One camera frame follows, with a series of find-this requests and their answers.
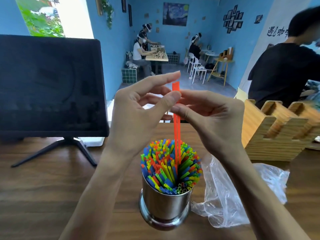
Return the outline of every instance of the hand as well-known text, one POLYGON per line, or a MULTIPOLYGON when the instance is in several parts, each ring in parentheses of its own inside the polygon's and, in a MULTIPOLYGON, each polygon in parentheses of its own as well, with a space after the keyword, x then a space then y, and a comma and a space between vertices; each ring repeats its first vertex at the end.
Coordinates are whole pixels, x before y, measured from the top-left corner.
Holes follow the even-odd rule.
POLYGON ((241 143, 244 103, 210 91, 182 90, 180 104, 171 112, 186 119, 198 132, 205 148, 221 159, 241 143))
POLYGON ((119 155, 118 158, 131 160, 150 142, 160 120, 172 120, 172 116, 165 113, 181 98, 181 93, 171 91, 164 85, 177 80, 180 75, 178 71, 149 76, 118 90, 114 98, 112 124, 107 142, 108 149, 119 155), (154 106, 144 109, 146 104, 154 106))

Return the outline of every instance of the wooden box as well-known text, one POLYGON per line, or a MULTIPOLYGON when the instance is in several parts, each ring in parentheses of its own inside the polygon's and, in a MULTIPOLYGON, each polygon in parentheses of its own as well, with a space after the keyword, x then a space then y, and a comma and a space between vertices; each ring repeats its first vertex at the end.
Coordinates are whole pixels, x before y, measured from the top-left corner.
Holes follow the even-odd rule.
POLYGON ((242 145, 250 160, 291 161, 320 135, 320 113, 307 104, 266 101, 261 110, 254 100, 244 104, 242 145))

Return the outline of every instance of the metal straw holder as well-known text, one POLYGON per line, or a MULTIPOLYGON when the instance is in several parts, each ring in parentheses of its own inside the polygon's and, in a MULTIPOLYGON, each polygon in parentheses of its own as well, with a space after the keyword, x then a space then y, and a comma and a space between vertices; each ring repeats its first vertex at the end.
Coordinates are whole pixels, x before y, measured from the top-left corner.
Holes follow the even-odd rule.
POLYGON ((192 190, 177 195, 160 193, 142 176, 140 213, 153 228, 170 231, 184 222, 190 211, 192 190))

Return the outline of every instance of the woman in white shirt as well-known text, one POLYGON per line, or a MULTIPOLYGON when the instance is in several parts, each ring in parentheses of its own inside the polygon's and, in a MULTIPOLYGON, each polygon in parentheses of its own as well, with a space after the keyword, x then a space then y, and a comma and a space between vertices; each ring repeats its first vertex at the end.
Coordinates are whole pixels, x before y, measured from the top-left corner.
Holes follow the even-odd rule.
POLYGON ((142 59, 142 56, 150 56, 154 54, 156 51, 145 51, 142 48, 142 44, 146 43, 145 36, 142 33, 139 33, 137 36, 136 41, 133 45, 133 63, 143 67, 144 75, 147 76, 154 76, 155 74, 151 71, 151 62, 149 60, 142 59))

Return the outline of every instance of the black monitor screen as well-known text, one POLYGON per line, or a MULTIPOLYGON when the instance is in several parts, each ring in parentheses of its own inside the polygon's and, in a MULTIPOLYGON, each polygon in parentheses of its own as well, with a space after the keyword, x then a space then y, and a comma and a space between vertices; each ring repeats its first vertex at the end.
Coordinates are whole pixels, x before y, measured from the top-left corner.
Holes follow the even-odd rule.
POLYGON ((108 136, 100 42, 0 35, 0 135, 108 136))

